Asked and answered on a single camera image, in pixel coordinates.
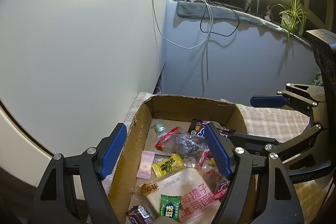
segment plaid tablecloth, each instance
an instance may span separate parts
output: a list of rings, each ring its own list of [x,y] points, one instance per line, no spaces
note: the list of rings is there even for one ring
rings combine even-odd
[[[150,93],[141,92],[135,98],[124,120],[127,132],[139,107],[151,96],[153,95]],[[279,142],[285,142],[299,135],[309,123],[309,117],[293,110],[253,108],[240,104],[237,104],[237,107],[244,118],[248,134],[273,137]],[[114,173],[115,169],[103,181],[107,194],[110,191]],[[316,216],[326,194],[327,187],[321,189],[315,181],[295,184],[294,187],[300,200],[305,223],[308,224]]]

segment white wall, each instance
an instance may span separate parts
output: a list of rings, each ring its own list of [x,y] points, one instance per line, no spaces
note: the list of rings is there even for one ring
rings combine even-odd
[[[206,36],[200,21],[179,18],[176,4],[167,4],[165,36],[185,47],[199,44]],[[225,35],[238,23],[215,22],[212,31]],[[241,22],[231,37],[210,36],[207,93],[205,44],[185,50],[168,43],[162,92],[250,105],[253,95],[275,95],[286,83],[310,84],[318,70],[312,52],[296,39],[286,42],[281,33]]]
[[[166,0],[155,7],[163,28]],[[52,153],[97,145],[153,91],[164,60],[151,0],[0,0],[0,11],[0,98]],[[49,157],[0,119],[0,166],[36,186]]]

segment spider plant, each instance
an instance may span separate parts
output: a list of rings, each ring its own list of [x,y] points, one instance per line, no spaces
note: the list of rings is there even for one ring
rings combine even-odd
[[[302,35],[303,28],[306,23],[307,12],[302,10],[302,3],[300,0],[289,0],[289,4],[277,4],[283,8],[279,12],[279,15],[286,15],[288,18],[283,17],[283,26],[287,30],[286,37],[289,38],[290,35],[297,33]]]

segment metal bolt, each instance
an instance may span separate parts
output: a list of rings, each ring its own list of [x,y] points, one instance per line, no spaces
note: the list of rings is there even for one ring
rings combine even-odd
[[[278,155],[275,154],[275,153],[271,153],[271,154],[269,154],[269,156],[274,160],[276,160],[278,158]]]
[[[272,145],[270,143],[265,145],[265,150],[270,151],[271,149],[272,149]]]
[[[96,149],[94,147],[91,147],[86,152],[91,155],[91,154],[94,154],[96,152]]]
[[[54,155],[53,158],[54,158],[54,160],[59,160],[61,157],[62,157],[62,154],[57,153],[57,154]]]
[[[238,154],[243,154],[243,153],[244,153],[244,149],[241,148],[241,147],[236,147],[236,148],[235,148],[235,151],[236,151],[236,153],[238,153]]]

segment green candy wrapper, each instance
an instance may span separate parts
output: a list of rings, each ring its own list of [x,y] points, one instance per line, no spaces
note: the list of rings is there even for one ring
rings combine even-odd
[[[160,216],[179,221],[181,196],[161,195]]]

